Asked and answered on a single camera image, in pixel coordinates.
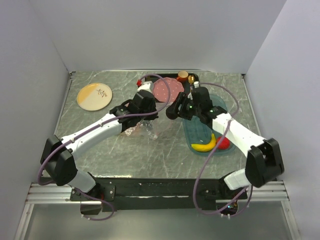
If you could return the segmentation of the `pink dotted plate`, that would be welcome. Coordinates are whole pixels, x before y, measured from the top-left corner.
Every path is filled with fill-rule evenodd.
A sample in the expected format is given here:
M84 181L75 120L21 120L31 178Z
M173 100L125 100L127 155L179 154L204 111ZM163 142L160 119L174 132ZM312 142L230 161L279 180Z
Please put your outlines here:
M184 92L184 87L181 82L175 78L164 77L163 78L169 86L170 97L168 95L167 85L159 78L154 82L153 95L159 101L165 103L168 98L168 103L173 103L180 92Z

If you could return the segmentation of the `black serving tray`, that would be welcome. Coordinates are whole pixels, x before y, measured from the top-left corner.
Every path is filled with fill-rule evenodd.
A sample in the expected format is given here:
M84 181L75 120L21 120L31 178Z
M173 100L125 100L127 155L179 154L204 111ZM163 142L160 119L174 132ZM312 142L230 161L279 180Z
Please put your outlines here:
M176 79L177 76L178 76L178 73L177 72L174 72L174 73L156 73L157 75L161 76L162 78L173 78L173 79ZM194 78L195 78L195 82L199 82L199 76L196 74L196 73L189 73L189 75L194 75ZM153 84L155 83L155 81L157 81L159 79L159 77L156 77L156 76L147 76L144 78L145 81L149 81L149 82L152 82ZM190 84L188 83L188 81L186 82L181 82L183 87L184 87L184 93L186 93L187 95L190 93L191 89L190 89Z

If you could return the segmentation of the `red cracked fruit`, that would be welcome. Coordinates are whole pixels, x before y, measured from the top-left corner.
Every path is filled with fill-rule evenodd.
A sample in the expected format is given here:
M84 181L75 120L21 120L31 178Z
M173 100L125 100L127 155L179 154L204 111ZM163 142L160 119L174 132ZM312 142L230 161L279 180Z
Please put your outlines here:
M221 151L227 150L230 147L231 143L230 140L226 137L221 141L220 145L218 146L218 149Z

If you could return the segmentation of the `orange cup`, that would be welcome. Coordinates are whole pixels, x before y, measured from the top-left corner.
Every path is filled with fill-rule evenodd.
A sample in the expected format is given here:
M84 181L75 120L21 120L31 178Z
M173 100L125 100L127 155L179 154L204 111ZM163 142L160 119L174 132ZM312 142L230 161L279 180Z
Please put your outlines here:
M188 80L188 77L189 77L189 73L185 70L182 70L177 73L176 80L180 83L184 83Z

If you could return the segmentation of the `yellow banana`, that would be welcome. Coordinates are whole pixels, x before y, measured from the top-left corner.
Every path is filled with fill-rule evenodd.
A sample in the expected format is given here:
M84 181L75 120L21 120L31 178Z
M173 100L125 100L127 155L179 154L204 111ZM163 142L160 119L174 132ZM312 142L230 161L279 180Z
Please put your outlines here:
M192 143L191 147L196 152L204 153L204 152L210 152L216 146L216 144L217 144L217 140L216 140L215 134L212 133L209 143L207 144Z

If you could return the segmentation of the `blue transparent plastic tray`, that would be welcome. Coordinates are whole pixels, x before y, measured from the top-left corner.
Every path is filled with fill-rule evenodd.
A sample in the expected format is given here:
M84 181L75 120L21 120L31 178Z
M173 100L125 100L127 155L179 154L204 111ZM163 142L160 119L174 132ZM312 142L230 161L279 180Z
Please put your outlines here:
M222 98L220 98L215 94L209 94L209 96L214 106L220 106L225 110L228 110L226 103L222 100ZM212 130L208 126L201 123L199 118L196 116L193 116L191 120L182 119L182 123L183 123L184 135L186 138L186 144L191 150L191 152L193 152L195 155L198 155L198 156L207 157L211 152L211 150L207 152L198 152L192 148L191 144L201 144L201 145L208 144L211 140L212 134L214 134L216 139L222 136L222 134L216 132L215 130ZM213 156L229 155L235 149L236 149L236 146L230 142L230 145L227 149L217 149L213 154Z

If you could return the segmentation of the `orange fruit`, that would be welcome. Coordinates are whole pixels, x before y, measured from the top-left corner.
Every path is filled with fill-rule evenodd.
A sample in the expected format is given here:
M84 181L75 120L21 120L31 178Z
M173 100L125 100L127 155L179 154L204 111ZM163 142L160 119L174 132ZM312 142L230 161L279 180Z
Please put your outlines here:
M141 126L139 125L139 126L136 126L136 127L135 127L135 130L134 130L134 131L135 131L135 132L139 132L140 130L141 130Z

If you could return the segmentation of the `dark purple passion fruit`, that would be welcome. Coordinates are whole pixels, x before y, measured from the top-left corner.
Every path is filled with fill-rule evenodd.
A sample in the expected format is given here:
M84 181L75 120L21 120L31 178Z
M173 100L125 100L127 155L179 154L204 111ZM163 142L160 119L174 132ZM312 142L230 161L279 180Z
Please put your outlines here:
M175 106L169 106L167 109L166 109L166 112L165 112L166 116L168 119L170 120L175 120L178 118L178 112L176 110L176 107Z

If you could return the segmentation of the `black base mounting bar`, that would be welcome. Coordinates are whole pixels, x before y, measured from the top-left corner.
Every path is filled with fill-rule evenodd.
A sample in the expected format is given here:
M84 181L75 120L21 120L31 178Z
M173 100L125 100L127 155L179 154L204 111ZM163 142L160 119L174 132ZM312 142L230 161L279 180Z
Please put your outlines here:
M71 201L99 201L96 210L82 210L84 215L97 215L99 211L193 209L196 200L202 210L216 210L217 200L244 200L243 187L232 190L220 179L178 178L95 178L94 187L85 192L75 187Z

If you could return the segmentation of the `clear zip top bag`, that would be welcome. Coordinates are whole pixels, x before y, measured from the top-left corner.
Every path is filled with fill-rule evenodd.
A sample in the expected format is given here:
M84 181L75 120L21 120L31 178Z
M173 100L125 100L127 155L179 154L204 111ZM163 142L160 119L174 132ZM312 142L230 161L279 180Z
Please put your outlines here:
M141 126L139 132L135 131L136 126L128 128L121 134L127 137L147 137L149 139L155 140L158 136L169 130L170 127L173 125L173 120L170 120L166 116L166 109L172 103L168 103L162 111L158 113L158 118L155 120L142 120L137 123L136 126Z

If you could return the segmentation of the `gold spoon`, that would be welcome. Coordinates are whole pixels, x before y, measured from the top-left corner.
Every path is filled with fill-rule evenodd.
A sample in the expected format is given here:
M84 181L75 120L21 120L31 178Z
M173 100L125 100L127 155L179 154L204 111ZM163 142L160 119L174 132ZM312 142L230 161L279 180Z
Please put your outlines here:
M189 83L190 90L192 90L194 88L194 82L195 82L194 75L189 75L188 78L187 78L187 81Z

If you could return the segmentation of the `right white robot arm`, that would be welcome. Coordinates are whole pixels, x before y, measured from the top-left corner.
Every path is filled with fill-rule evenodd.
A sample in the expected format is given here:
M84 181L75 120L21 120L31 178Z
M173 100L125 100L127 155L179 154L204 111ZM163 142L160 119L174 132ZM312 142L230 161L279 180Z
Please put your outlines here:
M237 189L252 185L260 188L274 180L285 171L279 143L265 139L237 122L221 106L213 105L209 91L199 86L191 91L189 98L180 92L176 100L166 110L166 116L175 120L191 120L198 117L200 122L224 135L246 157L245 168L227 174L219 186L219 195L224 199L232 198Z

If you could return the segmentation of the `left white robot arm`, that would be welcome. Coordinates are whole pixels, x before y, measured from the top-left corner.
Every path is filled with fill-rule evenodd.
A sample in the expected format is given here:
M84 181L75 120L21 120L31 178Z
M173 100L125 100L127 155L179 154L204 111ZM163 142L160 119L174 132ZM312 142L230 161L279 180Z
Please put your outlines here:
M139 90L133 97L114 107L100 120L77 131L58 138L49 137L42 153L38 175L46 171L57 186L69 185L81 191L88 201L100 193L95 178L77 169L75 161L101 141L134 127L144 118L156 119L156 100L151 91Z

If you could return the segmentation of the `yellow white floral plate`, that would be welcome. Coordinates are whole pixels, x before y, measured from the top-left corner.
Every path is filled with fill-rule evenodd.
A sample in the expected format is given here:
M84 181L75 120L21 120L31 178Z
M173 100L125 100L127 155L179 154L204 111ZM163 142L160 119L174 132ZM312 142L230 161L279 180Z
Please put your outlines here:
M98 111L112 100L111 88L103 83L91 83L83 87L77 95L77 104L86 111Z

